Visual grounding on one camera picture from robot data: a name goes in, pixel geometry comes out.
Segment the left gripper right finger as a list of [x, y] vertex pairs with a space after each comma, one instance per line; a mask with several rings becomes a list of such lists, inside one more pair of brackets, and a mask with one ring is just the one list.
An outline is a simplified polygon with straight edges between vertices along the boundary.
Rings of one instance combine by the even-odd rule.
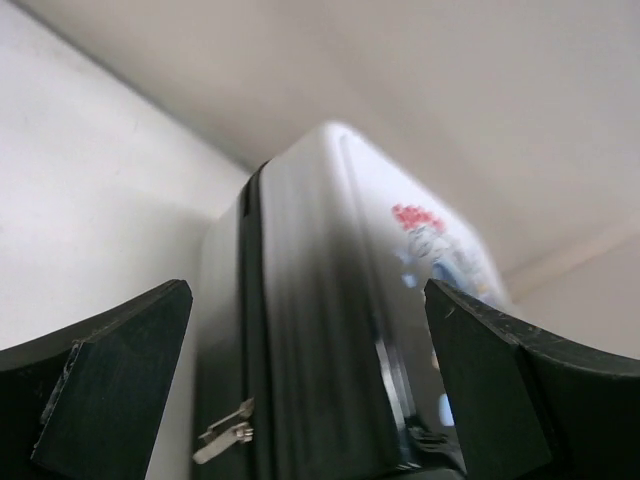
[[438, 280], [425, 312], [471, 479], [636, 479], [639, 362]]

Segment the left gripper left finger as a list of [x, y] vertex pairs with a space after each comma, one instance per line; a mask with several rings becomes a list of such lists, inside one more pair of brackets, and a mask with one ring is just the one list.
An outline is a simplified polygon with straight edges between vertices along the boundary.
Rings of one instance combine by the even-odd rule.
[[144, 478], [192, 303], [173, 279], [2, 350], [2, 478]]

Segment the black space-print suitcase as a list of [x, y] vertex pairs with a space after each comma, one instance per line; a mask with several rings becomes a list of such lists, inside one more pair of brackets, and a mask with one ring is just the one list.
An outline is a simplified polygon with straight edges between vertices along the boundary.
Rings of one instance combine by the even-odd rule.
[[430, 280], [502, 310], [475, 229], [352, 127], [252, 174], [207, 232], [194, 479], [463, 479]]

